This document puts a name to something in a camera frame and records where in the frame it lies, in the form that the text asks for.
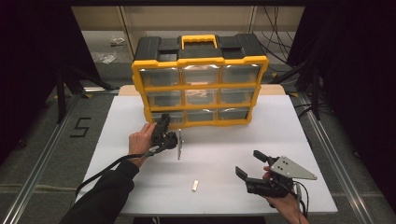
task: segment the person's arm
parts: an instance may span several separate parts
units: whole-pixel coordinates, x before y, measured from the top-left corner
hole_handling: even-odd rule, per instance
[[[265,166],[264,170],[267,172],[262,178],[270,178],[270,167]],[[268,203],[272,204],[279,212],[279,214],[288,221],[289,224],[309,224],[308,220],[300,211],[299,204],[291,194],[288,194],[285,198],[263,198],[265,198]]]
[[[149,150],[155,125],[146,124],[139,133],[129,136],[129,155],[143,154]],[[70,208],[60,223],[114,223],[134,189],[133,178],[146,159],[122,161],[116,170],[105,172],[95,186]]]

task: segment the black sleeve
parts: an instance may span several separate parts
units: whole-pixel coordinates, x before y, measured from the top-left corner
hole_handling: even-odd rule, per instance
[[[129,161],[122,161],[116,170],[105,172],[60,223],[114,223],[134,189],[133,178],[137,173],[139,168]]]

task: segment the yellow storage organizer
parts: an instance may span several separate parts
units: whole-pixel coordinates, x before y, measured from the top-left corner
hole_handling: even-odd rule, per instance
[[[146,120],[171,129],[250,123],[267,66],[254,34],[143,37],[132,63]]]

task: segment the yellow carrying handle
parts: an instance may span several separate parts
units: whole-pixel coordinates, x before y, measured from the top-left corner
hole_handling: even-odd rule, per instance
[[[181,48],[184,49],[184,43],[189,42],[213,42],[213,46],[215,49],[218,47],[218,43],[216,42],[216,37],[214,35],[183,35],[181,37]]]

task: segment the white table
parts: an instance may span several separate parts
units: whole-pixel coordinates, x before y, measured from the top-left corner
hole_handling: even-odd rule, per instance
[[[128,151],[128,135],[145,124],[139,96],[116,96],[109,110],[85,179]],[[262,216],[276,213],[258,195],[248,194],[235,166],[249,177],[261,178],[264,163],[253,150],[267,156],[285,155],[318,176],[299,180],[309,192],[309,212],[337,212],[332,196],[286,95],[261,95],[249,125],[192,127],[182,130],[181,159],[177,150],[149,158],[135,177],[135,188],[122,209],[132,216]],[[192,192],[194,180],[198,189]],[[81,196],[91,189],[87,185]]]

